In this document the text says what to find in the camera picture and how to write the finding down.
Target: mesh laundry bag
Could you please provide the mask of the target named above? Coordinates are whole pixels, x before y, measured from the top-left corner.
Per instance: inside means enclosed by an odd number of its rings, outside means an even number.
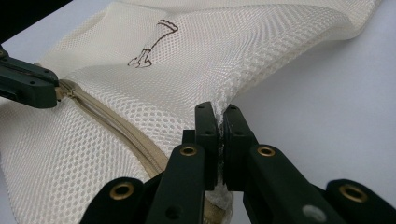
[[[361,32],[378,0],[121,1],[40,61],[63,85],[125,126],[111,130],[84,102],[38,110],[0,101],[0,150],[19,223],[78,223],[100,188],[163,170],[193,109],[228,103],[318,42]],[[135,140],[125,140],[130,128]],[[148,146],[154,161],[133,147]],[[206,194],[205,222],[230,220],[231,195]]]

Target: white table surface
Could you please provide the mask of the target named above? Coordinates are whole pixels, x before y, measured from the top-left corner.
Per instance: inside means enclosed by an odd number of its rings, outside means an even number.
[[[3,43],[35,63],[110,0],[74,0]],[[396,207],[396,1],[355,39],[320,44],[233,103],[259,142],[281,149],[313,184],[347,178]],[[0,224],[16,223],[0,172]],[[235,193],[232,223],[248,223]]]

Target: black clamp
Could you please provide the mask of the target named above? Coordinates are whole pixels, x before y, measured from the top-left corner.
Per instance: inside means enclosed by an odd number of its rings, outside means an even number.
[[[238,107],[224,113],[223,138],[209,102],[196,106],[195,117],[196,129],[184,131],[163,174],[146,184],[125,177],[111,181],[81,223],[201,224],[204,191],[216,185],[222,162],[224,183],[244,192],[251,223],[396,223],[396,210],[359,183],[335,180],[326,190],[311,185],[279,149],[258,144]],[[133,194],[125,187],[131,185]],[[125,199],[115,200],[112,192]]]
[[[60,98],[58,87],[52,71],[13,59],[0,46],[0,97],[35,108],[51,108]]]

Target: beige zipper tape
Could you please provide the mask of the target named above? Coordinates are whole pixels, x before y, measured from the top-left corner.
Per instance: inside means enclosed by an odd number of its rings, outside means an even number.
[[[168,158],[133,124],[91,97],[75,82],[61,79],[60,85],[61,89],[57,90],[57,94],[62,96],[59,98],[67,96],[73,99],[81,110],[114,133],[136,155],[151,178],[165,170]],[[205,198],[204,223],[220,224],[224,216],[223,209]]]

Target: printed logo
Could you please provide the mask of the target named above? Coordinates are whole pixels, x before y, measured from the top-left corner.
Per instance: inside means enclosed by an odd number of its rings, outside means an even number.
[[[155,40],[154,43],[146,44],[146,46],[151,46],[150,48],[144,48],[142,52],[140,53],[139,56],[133,58],[129,63],[128,66],[134,66],[135,68],[144,68],[144,67],[150,67],[152,65],[151,60],[149,59],[149,55],[151,51],[157,46],[157,44],[164,38],[166,38],[168,35],[171,35],[175,32],[178,31],[178,27],[174,25],[170,21],[166,20],[160,20],[157,25],[160,25],[162,28],[162,35],[160,35],[159,38],[154,38]]]

